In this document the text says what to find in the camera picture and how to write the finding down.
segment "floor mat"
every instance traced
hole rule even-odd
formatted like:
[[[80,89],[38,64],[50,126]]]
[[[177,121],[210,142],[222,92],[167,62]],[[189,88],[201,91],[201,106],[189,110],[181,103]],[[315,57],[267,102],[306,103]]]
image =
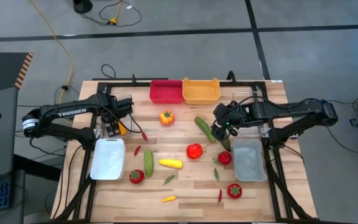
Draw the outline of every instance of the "floor mat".
[[[0,90],[21,88],[33,56],[33,53],[0,53]]]

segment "green cucumber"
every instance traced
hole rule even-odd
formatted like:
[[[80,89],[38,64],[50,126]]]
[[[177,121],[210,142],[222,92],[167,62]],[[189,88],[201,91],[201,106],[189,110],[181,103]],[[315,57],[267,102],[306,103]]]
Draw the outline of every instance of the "green cucumber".
[[[144,170],[146,176],[150,178],[154,171],[153,152],[151,150],[144,151]]]
[[[215,137],[212,135],[212,130],[211,128],[208,126],[207,123],[205,123],[205,121],[199,117],[196,117],[194,119],[194,122],[201,128],[201,130],[203,130],[203,132],[206,134],[206,136],[208,137],[208,140],[211,143],[215,143],[216,139]]]
[[[229,138],[221,141],[221,144],[223,146],[223,148],[227,151],[227,152],[231,152],[231,146],[230,146],[230,140]]]

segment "wooden table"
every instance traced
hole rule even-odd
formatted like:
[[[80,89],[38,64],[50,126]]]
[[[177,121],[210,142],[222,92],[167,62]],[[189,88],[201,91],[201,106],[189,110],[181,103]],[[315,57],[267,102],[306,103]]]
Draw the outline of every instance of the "wooden table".
[[[83,82],[80,100],[96,93],[98,82]],[[266,81],[270,100],[276,103],[287,103],[284,85],[281,82]],[[229,103],[232,95],[238,91],[250,91],[248,87],[221,87],[220,103]],[[134,119],[146,132],[149,141],[142,139],[140,134],[131,134],[124,138],[126,144],[126,161],[124,177],[119,181],[97,181],[94,195],[92,222],[246,222],[274,221],[274,212],[268,181],[238,182],[234,179],[232,166],[222,167],[212,162],[213,157],[224,149],[218,142],[211,144],[199,127],[194,117],[199,116],[207,123],[214,121],[213,110],[216,105],[155,105],[149,99],[149,87],[113,87],[112,93],[130,93],[134,100]],[[249,96],[250,93],[235,95],[237,99]],[[175,123],[163,127],[158,115],[163,110],[172,110]],[[91,115],[76,115],[73,126],[83,128],[90,126]],[[290,118],[275,120],[276,127],[291,123]],[[236,139],[259,138],[257,128],[246,130],[248,134],[240,134]],[[189,144],[202,145],[204,154],[199,161],[186,158],[186,147]],[[300,151],[297,141],[289,140],[287,145]],[[67,147],[63,170],[63,197],[58,210],[64,208],[68,183],[68,166],[79,142],[71,141]],[[134,157],[137,146],[142,146],[139,154]],[[129,182],[129,173],[134,169],[144,170],[143,152],[150,149],[154,152],[154,174],[143,183],[134,185]],[[313,199],[302,160],[291,151],[280,150],[285,177],[289,191],[298,203],[311,216],[316,216]],[[68,201],[78,190],[81,166],[85,152],[77,152],[70,171],[70,188]],[[181,159],[182,169],[173,169],[158,164],[159,159]],[[214,177],[214,168],[220,175],[220,182]],[[170,175],[175,178],[167,185],[164,180]],[[238,200],[228,198],[226,189],[231,183],[242,186],[242,197]],[[218,203],[219,189],[223,190],[223,199]],[[285,216],[282,195],[277,192],[281,214]],[[162,203],[161,199],[175,195],[177,199]],[[57,190],[52,216],[57,209],[60,187]],[[88,192],[85,192],[81,203],[80,218],[85,215]]]

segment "orange bin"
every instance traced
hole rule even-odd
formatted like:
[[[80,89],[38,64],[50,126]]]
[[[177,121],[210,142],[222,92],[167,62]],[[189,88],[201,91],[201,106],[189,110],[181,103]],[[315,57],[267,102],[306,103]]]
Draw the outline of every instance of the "orange bin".
[[[219,80],[183,80],[183,99],[187,104],[213,104],[221,97]]]

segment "tomato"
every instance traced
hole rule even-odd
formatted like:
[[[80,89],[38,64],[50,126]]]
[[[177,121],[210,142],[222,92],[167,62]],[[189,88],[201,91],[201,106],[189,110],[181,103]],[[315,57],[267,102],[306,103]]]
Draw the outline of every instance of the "tomato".
[[[231,163],[231,154],[229,152],[221,152],[221,153],[219,153],[218,161],[222,165],[229,165]]]
[[[175,119],[175,116],[173,113],[169,110],[163,111],[160,113],[160,122],[162,124],[172,124],[173,120]]]
[[[241,197],[242,189],[238,184],[231,184],[227,188],[227,194],[230,196],[230,198],[238,199]]]
[[[144,173],[141,170],[133,170],[131,174],[129,174],[129,180],[133,184],[139,184],[144,179]]]
[[[203,154],[203,148],[200,144],[192,144],[187,146],[186,154],[190,159],[197,159]]]

